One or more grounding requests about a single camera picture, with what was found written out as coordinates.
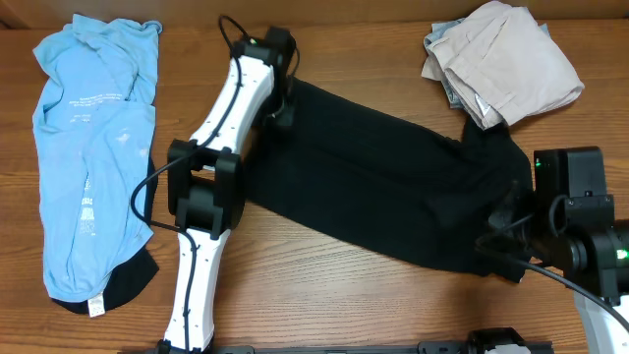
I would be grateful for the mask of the black t-shirt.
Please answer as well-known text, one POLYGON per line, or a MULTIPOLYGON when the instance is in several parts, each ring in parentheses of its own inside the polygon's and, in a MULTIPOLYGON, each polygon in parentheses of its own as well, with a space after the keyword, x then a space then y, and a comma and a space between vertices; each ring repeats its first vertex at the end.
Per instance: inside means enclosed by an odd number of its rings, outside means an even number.
POLYGON ((507 194, 532 185, 507 128, 467 121, 453 140, 302 81, 293 93, 291 128, 268 128, 247 156, 250 201, 417 266, 523 277, 475 249, 507 194))

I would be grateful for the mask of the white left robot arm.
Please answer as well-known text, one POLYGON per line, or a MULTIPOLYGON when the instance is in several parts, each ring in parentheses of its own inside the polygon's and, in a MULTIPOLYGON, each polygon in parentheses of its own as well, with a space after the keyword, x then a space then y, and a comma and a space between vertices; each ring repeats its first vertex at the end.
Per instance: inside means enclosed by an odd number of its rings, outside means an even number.
POLYGON ((175 217, 179 268, 173 311, 159 353, 208 353, 220 260, 245 205, 243 146, 250 129, 288 109, 299 63, 296 40, 271 27, 230 46, 230 68, 211 110, 186 141, 168 149, 168 208, 175 217))

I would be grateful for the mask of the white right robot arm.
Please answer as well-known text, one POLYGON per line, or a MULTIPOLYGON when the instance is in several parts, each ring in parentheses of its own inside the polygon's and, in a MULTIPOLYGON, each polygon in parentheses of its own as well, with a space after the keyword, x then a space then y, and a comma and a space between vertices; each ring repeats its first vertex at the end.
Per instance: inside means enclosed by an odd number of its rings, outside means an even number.
POLYGON ((553 279, 574 292, 589 351, 628 351, 628 222, 612 195, 592 187, 535 191, 532 213, 477 241, 482 254, 553 279))

